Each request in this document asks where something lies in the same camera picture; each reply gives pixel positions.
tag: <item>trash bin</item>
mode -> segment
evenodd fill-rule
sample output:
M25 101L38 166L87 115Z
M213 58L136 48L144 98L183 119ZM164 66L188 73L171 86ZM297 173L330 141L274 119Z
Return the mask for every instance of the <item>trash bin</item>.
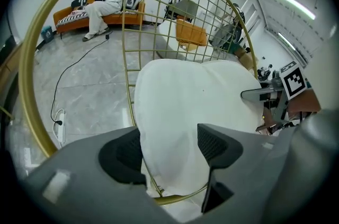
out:
M54 39L54 35L52 32L52 27L50 25L44 26L41 30L41 36L45 40L45 43L50 42L52 39Z

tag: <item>ceiling light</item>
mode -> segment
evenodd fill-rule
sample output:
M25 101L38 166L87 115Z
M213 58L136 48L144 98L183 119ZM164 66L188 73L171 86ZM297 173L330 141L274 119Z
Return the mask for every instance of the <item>ceiling light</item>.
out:
M280 32L278 33L278 35L284 40L284 42L286 42L293 49L293 51L296 50L295 47L291 44L291 42L289 42Z
M300 9L302 12L304 12L307 16L309 16L312 20L314 20L316 18L316 15L314 15L309 9L304 7L302 4L300 4L296 0L286 0L286 1L291 3L292 5L296 6L298 9Z

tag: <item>circular gold frame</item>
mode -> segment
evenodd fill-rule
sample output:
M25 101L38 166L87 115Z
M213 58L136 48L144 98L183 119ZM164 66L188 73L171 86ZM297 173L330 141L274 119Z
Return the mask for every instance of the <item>circular gold frame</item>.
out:
M27 120L27 123L34 135L39 147L43 151L43 153L50 157L53 153L57 151L57 147L54 145L52 140L50 139L39 114L37 102L35 100L34 89L33 89L33 67L34 67L34 53L36 43L38 41L39 33L42 29L42 26L48 17L49 13L55 6L55 4L59 0L45 0L42 5L39 7L38 11L36 12L29 28L25 39L22 43L22 50L21 50L21 58L20 58L20 65L19 65L19 91L20 91L20 99L22 102L24 114ZM239 22L244 29L245 35L248 40L248 44L253 50L251 39L248 35L246 30L245 24L242 21L239 13L235 9L234 5L230 0L226 0L233 11L238 16ZM252 60L255 61L254 52L251 52ZM257 78L257 69L256 64L254 64L254 74ZM169 204L177 201L181 201L183 199L189 198L194 194L202 191L204 188L198 190L197 192L188 195L188 196L171 196L171 197L160 197L156 198L156 201L160 205Z

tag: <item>orange sofa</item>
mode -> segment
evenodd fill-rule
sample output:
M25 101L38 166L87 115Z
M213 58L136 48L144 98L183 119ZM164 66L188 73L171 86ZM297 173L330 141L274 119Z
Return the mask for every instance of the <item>orange sofa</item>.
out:
M87 3L92 3L94 0L87 0ZM145 11L145 3L140 1L137 6L137 11L143 13ZM53 14L54 24L57 26L58 22L67 17L72 12L72 8L68 7ZM126 14L125 24L140 24L142 23L143 14ZM107 24L122 24L122 14L111 14L103 17L103 20ZM66 23L57 27L57 33L61 35L63 32L74 30L77 28L83 28L89 26L89 18L80 19L71 23Z

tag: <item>white outfit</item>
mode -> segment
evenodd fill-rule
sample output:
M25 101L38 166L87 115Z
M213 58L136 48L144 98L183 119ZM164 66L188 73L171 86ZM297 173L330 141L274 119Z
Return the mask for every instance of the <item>white outfit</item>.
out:
M92 38L99 31L105 30L108 26L102 20L102 16L113 14L122 8L122 0L95 1L85 7L85 11L90 18L90 31L86 38Z

